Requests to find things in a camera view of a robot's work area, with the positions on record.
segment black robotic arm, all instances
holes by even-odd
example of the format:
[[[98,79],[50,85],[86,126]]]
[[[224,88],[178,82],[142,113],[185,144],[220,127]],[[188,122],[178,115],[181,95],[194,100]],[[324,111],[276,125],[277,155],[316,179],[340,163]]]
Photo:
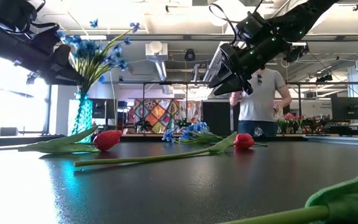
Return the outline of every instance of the black robotic arm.
[[[68,61],[70,46],[54,50],[59,26],[33,23],[43,5],[36,9],[27,0],[0,0],[0,57],[30,70],[29,82],[41,77],[51,85],[77,85],[83,77]],[[30,25],[52,28],[31,37]]]
[[[247,47],[240,49],[232,44],[220,46],[222,69],[209,84],[210,88],[220,85],[215,95],[234,91],[252,93],[248,80],[251,75],[280,53],[287,62],[294,62],[308,51],[308,47],[292,46],[300,41],[313,27],[318,18],[339,0],[309,0],[283,16],[264,19],[258,12],[236,25],[236,35]]]

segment table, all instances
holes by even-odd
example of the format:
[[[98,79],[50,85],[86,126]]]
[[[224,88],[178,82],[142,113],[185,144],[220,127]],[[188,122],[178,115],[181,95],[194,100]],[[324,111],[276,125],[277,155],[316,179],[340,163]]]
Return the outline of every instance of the table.
[[[219,223],[300,208],[317,190],[358,174],[358,146],[310,140],[79,168],[74,161],[202,146],[122,142],[101,154],[0,151],[0,223]]]

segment man's arm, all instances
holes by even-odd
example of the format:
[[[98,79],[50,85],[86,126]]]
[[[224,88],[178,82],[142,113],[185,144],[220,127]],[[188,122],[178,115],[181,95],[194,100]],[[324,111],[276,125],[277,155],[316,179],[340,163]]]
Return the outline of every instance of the man's arm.
[[[289,91],[288,87],[285,85],[285,86],[279,88],[277,91],[281,95],[281,97],[283,98],[278,103],[278,106],[281,107],[281,108],[284,108],[284,107],[288,106],[292,102],[291,94],[290,94],[290,91]]]
[[[241,92],[233,92],[231,93],[231,96],[230,96],[230,105],[232,106],[236,106],[239,102],[239,100],[241,99]]]
[[[285,84],[283,77],[278,72],[275,74],[275,85],[276,85],[276,90],[278,91],[280,96],[283,98],[278,103],[278,106],[281,108],[284,108],[292,102],[292,97],[291,97],[291,93],[290,93],[287,85]]]

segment white t-shirt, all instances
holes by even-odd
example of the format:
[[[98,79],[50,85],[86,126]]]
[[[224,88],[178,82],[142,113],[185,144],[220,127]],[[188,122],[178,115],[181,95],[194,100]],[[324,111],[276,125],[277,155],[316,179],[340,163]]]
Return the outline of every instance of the white t-shirt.
[[[280,72],[266,68],[261,74],[261,84],[255,72],[248,80],[254,92],[248,95],[242,92],[240,121],[275,121],[273,116],[274,96],[277,89],[285,86]]]

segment jeans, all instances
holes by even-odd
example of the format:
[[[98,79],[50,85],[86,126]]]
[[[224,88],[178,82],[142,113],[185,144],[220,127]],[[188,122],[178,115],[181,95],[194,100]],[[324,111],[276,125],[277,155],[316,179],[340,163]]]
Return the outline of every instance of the jeans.
[[[277,124],[272,121],[239,121],[238,133],[254,135],[255,128],[260,128],[265,136],[276,136]]]

